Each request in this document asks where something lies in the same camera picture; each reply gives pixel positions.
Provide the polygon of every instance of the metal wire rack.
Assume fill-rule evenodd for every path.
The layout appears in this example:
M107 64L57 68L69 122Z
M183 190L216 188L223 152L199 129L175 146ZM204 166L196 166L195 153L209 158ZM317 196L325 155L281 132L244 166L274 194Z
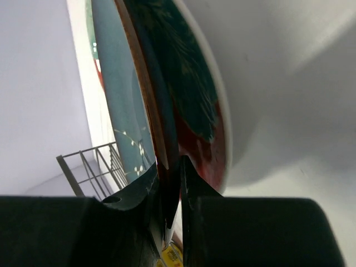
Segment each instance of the metal wire rack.
M80 157L82 167L85 169L85 177L83 175L76 177L73 174L75 171L69 167L68 161L75 157ZM114 193L112 183L119 190L128 185L115 142L61 155L56 159L76 196L90 195L90 193L85 194L83 190L84 185L86 188L90 185L95 197L103 200Z

